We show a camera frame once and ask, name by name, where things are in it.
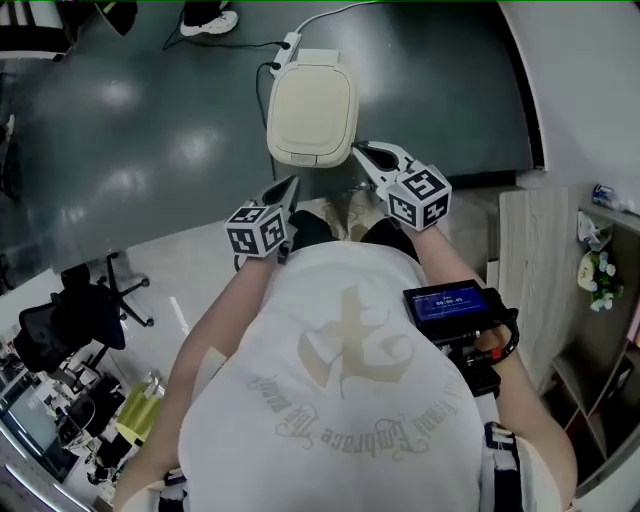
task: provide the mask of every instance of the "office chair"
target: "office chair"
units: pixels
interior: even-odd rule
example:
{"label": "office chair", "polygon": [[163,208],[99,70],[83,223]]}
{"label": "office chair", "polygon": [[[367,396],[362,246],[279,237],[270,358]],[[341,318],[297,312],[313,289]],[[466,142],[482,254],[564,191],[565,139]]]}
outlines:
{"label": "office chair", "polygon": [[98,279],[98,285],[102,286],[104,289],[108,290],[109,291],[109,296],[111,297],[111,300],[113,300],[117,304],[119,309],[125,311],[125,313],[121,313],[120,314],[120,319],[121,320],[126,320],[127,315],[129,315],[132,319],[134,319],[136,322],[138,322],[143,327],[153,327],[153,324],[154,324],[153,318],[149,317],[146,320],[143,320],[142,318],[140,318],[140,316],[135,311],[133,311],[133,309],[131,309],[131,306],[129,306],[124,301],[124,297],[129,295],[132,291],[137,290],[141,286],[144,287],[144,288],[149,286],[149,284],[150,284],[149,279],[147,277],[145,277],[139,283],[136,283],[133,286],[130,286],[126,290],[120,291],[118,289],[118,283],[116,281],[116,276],[115,276],[115,274],[113,272],[113,263],[112,263],[112,261],[114,259],[116,259],[117,257],[118,257],[118,253],[117,252],[111,253],[111,254],[109,254],[109,256],[107,256],[107,275],[108,275],[109,285],[108,286],[105,285],[105,283],[107,282],[107,277],[105,277],[105,276],[102,276],[100,279]]}
{"label": "office chair", "polygon": [[120,383],[110,375],[103,376],[88,392],[71,404],[58,426],[58,437],[67,446],[82,431],[97,437],[125,401]]}
{"label": "office chair", "polygon": [[15,288],[12,274],[7,261],[7,255],[4,253],[0,254],[0,295]]}
{"label": "office chair", "polygon": [[105,286],[89,282],[89,269],[80,265],[63,272],[64,290],[51,302],[20,313],[20,332],[13,340],[30,372],[55,372],[69,356],[96,340],[104,347],[88,362],[95,369],[107,349],[122,350],[124,333],[119,307]]}

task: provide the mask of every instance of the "dark gray floor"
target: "dark gray floor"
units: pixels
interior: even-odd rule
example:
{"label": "dark gray floor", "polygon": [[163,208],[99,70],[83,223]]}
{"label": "dark gray floor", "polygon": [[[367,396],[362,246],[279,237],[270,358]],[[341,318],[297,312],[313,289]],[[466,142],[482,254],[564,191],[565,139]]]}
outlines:
{"label": "dark gray floor", "polygon": [[[181,7],[138,3],[124,38],[94,19],[23,97],[23,196],[54,269],[220,220],[271,180],[254,74],[275,51],[162,52]],[[237,4],[240,24],[224,41],[279,40],[334,7]],[[525,170],[527,129],[500,16],[494,4],[368,5],[315,21],[301,47],[341,51],[359,88],[358,138],[401,144],[447,176]],[[277,171],[303,177],[303,198],[360,181],[349,162]]]}

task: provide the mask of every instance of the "black strap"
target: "black strap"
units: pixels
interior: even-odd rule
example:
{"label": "black strap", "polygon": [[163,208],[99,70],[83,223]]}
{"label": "black strap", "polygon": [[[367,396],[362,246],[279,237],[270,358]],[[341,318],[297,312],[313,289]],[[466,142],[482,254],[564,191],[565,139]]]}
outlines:
{"label": "black strap", "polygon": [[160,497],[158,512],[184,512],[183,501]]}
{"label": "black strap", "polygon": [[503,434],[511,440],[510,443],[501,443],[494,439],[494,428],[506,430],[496,422],[487,423],[484,426],[485,442],[487,446],[497,451],[507,451],[511,453],[515,460],[515,469],[500,469],[496,466],[494,470],[494,491],[495,491],[495,512],[523,512],[522,509],[522,483],[520,480],[520,457],[518,456],[518,445],[513,432]]}

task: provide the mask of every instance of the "shoe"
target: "shoe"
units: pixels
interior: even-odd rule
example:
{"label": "shoe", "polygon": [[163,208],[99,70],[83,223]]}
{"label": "shoe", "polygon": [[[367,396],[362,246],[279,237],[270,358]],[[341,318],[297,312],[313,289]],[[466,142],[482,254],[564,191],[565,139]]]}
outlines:
{"label": "shoe", "polygon": [[7,124],[5,125],[5,140],[7,142],[9,142],[9,140],[11,139],[11,136],[13,135],[13,128],[16,124],[16,116],[11,114],[9,116],[9,121],[7,121]]}
{"label": "shoe", "polygon": [[223,11],[217,18],[202,25],[194,24],[186,19],[180,25],[180,33],[184,37],[193,37],[199,34],[220,35],[231,31],[238,24],[238,15],[233,11]]}

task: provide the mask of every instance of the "person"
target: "person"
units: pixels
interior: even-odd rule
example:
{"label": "person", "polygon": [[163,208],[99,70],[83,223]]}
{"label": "person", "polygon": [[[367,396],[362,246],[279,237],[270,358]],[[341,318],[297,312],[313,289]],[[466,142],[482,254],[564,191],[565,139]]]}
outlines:
{"label": "person", "polygon": [[180,34],[184,37],[222,35],[238,24],[238,14],[224,2],[185,2]]}
{"label": "person", "polygon": [[0,126],[0,144],[3,144],[5,142],[9,143],[11,141],[15,124],[16,116],[15,114],[11,114],[7,122],[4,125]]}
{"label": "person", "polygon": [[[286,265],[248,259],[187,336],[115,510],[144,510],[149,489],[180,467],[192,512],[477,511],[478,408],[411,323],[402,292],[484,283],[435,226],[401,231],[385,219],[356,243],[335,241],[308,212],[290,223]],[[501,327],[476,347],[509,337]],[[213,351],[227,361],[200,391]],[[517,351],[494,368],[500,423],[518,440],[523,510],[566,510],[577,478],[568,437]]]}

